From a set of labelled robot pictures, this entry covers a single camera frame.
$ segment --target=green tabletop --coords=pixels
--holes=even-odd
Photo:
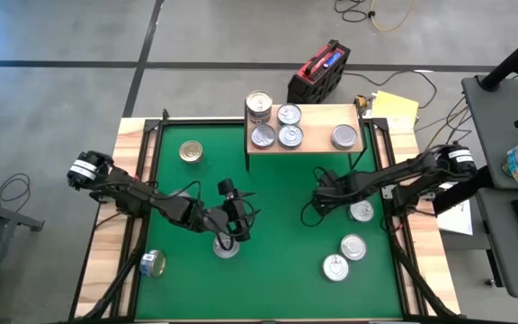
[[[160,278],[142,276],[138,320],[276,320],[400,318],[396,277],[387,234],[380,229],[380,197],[369,201],[375,217],[367,223],[349,220],[339,208],[315,228],[299,221],[299,212],[317,186],[313,167],[348,171],[344,154],[251,156],[245,171],[243,125],[169,126],[165,128],[157,175],[166,193],[193,180],[202,183],[201,199],[218,206],[217,183],[232,178],[235,186],[254,192],[248,201],[261,212],[236,256],[221,259],[213,252],[213,233],[197,234],[169,224],[154,211],[147,250],[166,255]],[[186,140],[203,146],[199,164],[185,164],[179,147]],[[372,149],[358,170],[374,171]],[[189,190],[192,196],[196,189]],[[311,208],[307,221],[316,221]],[[367,255],[350,261],[348,277],[330,282],[323,260],[340,253],[341,239],[355,233],[367,243]]]

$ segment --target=yellow cable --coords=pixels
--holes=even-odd
[[[454,116],[452,116],[450,119],[449,119],[449,122],[452,122],[455,118],[459,117],[459,115],[465,111],[467,111],[467,108],[469,108],[468,106],[465,106],[463,107],[459,112],[457,112]],[[437,138],[437,136],[439,136],[439,134],[442,132],[442,130],[445,129],[445,127],[447,127],[447,122],[445,122],[443,124],[443,126],[441,126],[441,128],[433,135],[433,137],[431,138],[431,141],[429,141],[429,144],[427,144],[427,147],[424,148],[424,149],[428,149],[431,147],[431,144],[433,144],[433,142],[435,141],[435,139]]]
[[[390,29],[385,29],[385,28],[382,28],[380,27],[377,22],[375,22],[375,17],[372,15],[371,16],[371,22],[375,25],[375,27],[380,30],[381,32],[392,32],[394,31],[395,29],[399,28],[406,20],[406,18],[411,14],[411,12],[413,11],[413,7],[415,6],[415,0],[411,0],[411,4],[409,5],[409,9],[406,11],[406,15],[405,15],[405,18],[403,18],[403,20],[397,24],[397,26],[393,27],[393,28],[390,28]],[[371,1],[371,9],[370,11],[372,12],[373,11],[373,8],[375,7],[375,0],[372,0]]]

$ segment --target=yellow sticky note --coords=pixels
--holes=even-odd
[[[419,103],[398,95],[377,92],[373,102],[373,118],[386,118],[389,131],[412,131]]]

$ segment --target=concrete floor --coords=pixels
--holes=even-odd
[[[155,4],[0,0],[0,59],[137,62]],[[382,0],[376,10],[387,24],[404,14],[406,4]],[[301,63],[332,38],[352,49],[352,64],[449,66],[449,72],[428,75],[439,92],[420,111],[421,127],[446,115],[461,98],[460,80],[474,74],[452,72],[453,66],[494,65],[516,48],[518,1],[417,0],[399,30],[380,33],[368,22],[341,21],[331,0],[166,0],[148,59]],[[67,318],[97,206],[86,193],[67,187],[65,173],[82,150],[112,151],[134,72],[0,67],[0,184],[12,173],[29,174],[32,196],[23,211],[46,221],[39,234],[17,232],[0,279],[0,319],[38,323]],[[163,108],[173,116],[241,115],[240,103],[251,90],[264,89],[276,103],[284,102],[292,73],[148,69],[132,116],[159,116]],[[375,80],[390,74],[362,73]],[[396,76],[381,89],[420,103],[432,91],[410,74]],[[345,76],[326,102],[349,103],[357,94],[376,90],[356,76]],[[473,127],[470,122],[464,126]],[[421,148],[436,129],[417,133]],[[482,166],[476,133],[462,143]],[[448,259],[465,314],[518,321],[518,300],[479,280],[490,276],[484,254],[452,251]]]

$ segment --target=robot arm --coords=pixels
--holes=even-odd
[[[218,184],[219,194],[226,197],[223,204],[205,208],[199,195],[191,198],[181,196],[182,192],[172,195],[161,193],[116,167],[111,157],[94,151],[79,154],[67,172],[67,181],[76,190],[91,190],[89,195],[97,202],[102,196],[113,198],[118,211],[129,216],[138,217],[154,208],[175,226],[197,233],[225,233],[236,241],[251,238],[249,230],[258,213],[243,199],[252,193],[239,192],[231,179],[225,179]],[[201,185],[194,181],[183,191],[195,184]],[[251,214],[247,214],[245,205],[251,207]]]
[[[336,207],[357,203],[381,188],[389,188],[393,198],[391,211],[402,214],[415,208],[422,194],[445,182],[467,181],[476,172],[468,148],[441,145],[377,172],[350,172],[339,177],[333,171],[325,171],[318,178],[311,204],[324,217]],[[412,184],[401,184],[412,178],[416,178]]]

